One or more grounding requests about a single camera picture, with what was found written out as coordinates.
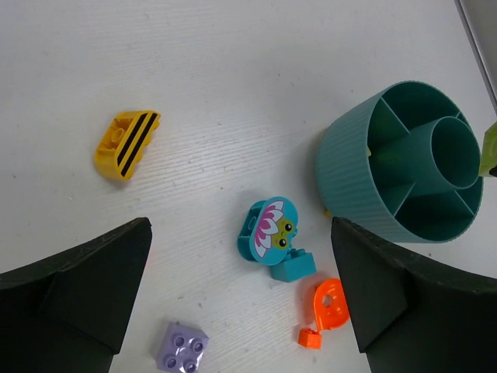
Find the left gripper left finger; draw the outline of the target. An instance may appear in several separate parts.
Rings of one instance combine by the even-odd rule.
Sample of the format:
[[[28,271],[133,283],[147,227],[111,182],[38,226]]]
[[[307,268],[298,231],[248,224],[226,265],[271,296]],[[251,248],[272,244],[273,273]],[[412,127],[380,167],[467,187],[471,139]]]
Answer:
[[[108,372],[151,248],[148,218],[1,275],[3,372]]]

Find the yellow curved striped lego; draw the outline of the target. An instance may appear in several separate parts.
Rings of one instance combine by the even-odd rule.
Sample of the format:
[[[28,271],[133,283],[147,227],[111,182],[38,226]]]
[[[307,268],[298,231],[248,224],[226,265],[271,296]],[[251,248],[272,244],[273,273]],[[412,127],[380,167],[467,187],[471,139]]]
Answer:
[[[93,156],[98,173],[109,180],[130,180],[160,119],[161,114],[153,110],[117,114]]]

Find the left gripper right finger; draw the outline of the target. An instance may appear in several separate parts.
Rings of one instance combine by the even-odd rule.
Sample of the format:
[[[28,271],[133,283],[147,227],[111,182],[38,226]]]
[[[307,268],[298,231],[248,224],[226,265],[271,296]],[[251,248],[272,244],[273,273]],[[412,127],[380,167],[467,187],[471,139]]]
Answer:
[[[496,280],[333,218],[333,253],[372,372],[494,372]]]

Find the pale green lego block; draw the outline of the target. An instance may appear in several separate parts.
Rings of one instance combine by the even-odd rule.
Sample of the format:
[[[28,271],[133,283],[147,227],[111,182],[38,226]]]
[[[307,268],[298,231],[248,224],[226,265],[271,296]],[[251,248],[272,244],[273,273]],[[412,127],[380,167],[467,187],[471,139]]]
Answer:
[[[497,166],[497,122],[486,132],[481,150],[481,161],[478,175],[481,177],[496,177]]]

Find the orange round dish lego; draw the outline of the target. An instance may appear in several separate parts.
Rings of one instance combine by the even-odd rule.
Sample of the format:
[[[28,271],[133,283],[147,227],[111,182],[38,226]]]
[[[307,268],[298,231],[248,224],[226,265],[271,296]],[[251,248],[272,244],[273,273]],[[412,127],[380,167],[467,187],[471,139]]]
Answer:
[[[340,279],[329,278],[315,288],[313,308],[319,333],[347,323],[349,310]]]

